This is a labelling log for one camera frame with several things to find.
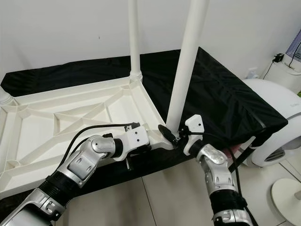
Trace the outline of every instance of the black fabric cover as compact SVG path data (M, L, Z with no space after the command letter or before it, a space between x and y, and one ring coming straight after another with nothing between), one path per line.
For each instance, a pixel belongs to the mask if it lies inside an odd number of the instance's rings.
M141 55L143 85L160 115L166 120L172 93L179 50ZM7 73L1 86L17 97L53 89L126 77L130 72L128 56L86 60L64 65ZM236 145L256 136L254 146L287 124L275 109L248 88L208 53L199 48L186 104L183 122L201 114L205 131ZM224 148L219 140L204 136L204 141ZM152 150L131 157L132 171L126 163L115 162L100 167L81 189L87 194L124 181L166 169L192 158L182 150ZM28 192L0 201L0 221L21 203Z

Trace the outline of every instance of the black cable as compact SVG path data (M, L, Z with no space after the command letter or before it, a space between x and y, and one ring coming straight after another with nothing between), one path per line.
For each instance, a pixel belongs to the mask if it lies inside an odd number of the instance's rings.
M223 143L223 145L228 149L228 151L230 152L230 155L232 157L232 160L233 160L233 164L234 164L234 167L235 167L235 175L236 175L236 181L237 181L237 187L238 187L238 194L240 195L240 197L243 198L242 196L242 193L241 193L241 187L240 187L240 180L239 180L239 173L238 173L238 165L237 165L237 162L236 162L236 158L234 156L234 153L233 151L231 150L231 148L227 145L227 143L222 139L220 138L219 136L217 135L214 135L214 134L211 134L211 133L196 133L196 132L189 132L189 135L205 135L205 136L211 136L211 137L214 137L216 139L218 139L219 141L221 141ZM247 206L245 206L245 209L246 211L248 212L248 214L250 215L250 218L252 220L252 223L254 226L258 226L254 216L252 215L251 211L249 210L249 208Z
M95 125L95 126L88 126L86 128L83 128L81 131L79 131L72 139L72 141L70 142L65 155L63 156L63 159L61 160L60 164L58 165L57 168L59 168L67 159L67 156L72 148L72 145L74 144L75 140L79 137L80 134L82 134L83 132L85 132L86 130L89 129L95 129L95 128L106 128L106 127L123 127L123 126L131 126L134 123L127 123L127 124L109 124L109 125Z
M268 68L268 71L265 73L265 75L264 75L264 77L263 77L263 80L264 80L265 76L267 76L267 74L269 73L269 70L271 69L273 63L274 63L274 62L272 61L271 65L270 65L269 68Z
M301 44L301 41L300 41L299 45L297 46L297 48L296 48L295 52L293 53L292 60L291 60L290 64L288 65L288 67L291 67L291 64L292 64L292 62L293 62L293 59L294 59L294 57L295 57L295 55L296 55L296 53L297 53L297 50L298 50L298 49L299 49L299 47L300 47L300 44Z
M83 139L82 141L80 141L79 144L76 145L76 147L75 147L75 148L73 149L73 151L70 153L70 155L72 155L72 154L79 148L79 146L81 146L82 143L84 143L86 140L88 140L88 137L85 138L85 139Z

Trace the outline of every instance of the white bracket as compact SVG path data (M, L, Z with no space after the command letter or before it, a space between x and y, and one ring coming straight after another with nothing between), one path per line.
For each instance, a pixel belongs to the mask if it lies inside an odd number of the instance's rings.
M199 114L195 114L192 117L190 117L188 120L186 120L185 125L188 127L190 132L204 133L205 131L202 116L200 116ZM187 145L184 147L184 151L183 151L185 155L190 155L189 149L197 140L203 140L203 136L202 135L188 136L188 142Z
M127 154L132 150L150 143L146 129L143 126L131 129L120 136L116 136L115 138L120 139L123 145L122 155L117 158L113 158L115 161L124 160L127 157Z

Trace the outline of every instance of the white wall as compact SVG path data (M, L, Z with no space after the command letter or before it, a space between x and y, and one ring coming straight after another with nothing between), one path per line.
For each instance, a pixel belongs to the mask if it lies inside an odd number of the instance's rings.
M189 5L173 1L139 0L142 53L181 46ZM0 3L6 72L129 55L127 0Z
M189 2L139 0L142 53L181 47ZM129 54L126 0L0 0L0 15L4 72ZM300 28L300 0L211 0L200 45L243 77Z
M236 76L262 74L301 29L300 0L211 0L200 46Z

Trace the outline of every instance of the robotic arm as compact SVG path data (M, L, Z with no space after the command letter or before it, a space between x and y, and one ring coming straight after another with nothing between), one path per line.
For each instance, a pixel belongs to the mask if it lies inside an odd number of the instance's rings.
M0 226L52 226L95 172L100 161L122 161L127 154L149 144L144 127L128 130L116 138L91 136L55 172L37 187Z
M192 116L185 124L189 132L204 132L200 115ZM253 226L245 210L246 202L234 186L226 155L211 145L204 146L201 135L185 135L182 131L181 136L175 137L161 125L159 130L173 145L179 145L185 140L184 153L195 155L201 164L214 212L214 225ZM67 203L77 196L100 161L106 158L122 161L130 151L148 145L149 142L147 132L141 126L115 138L98 135L89 137L80 150L48 176L0 226L52 226L51 221L60 218Z

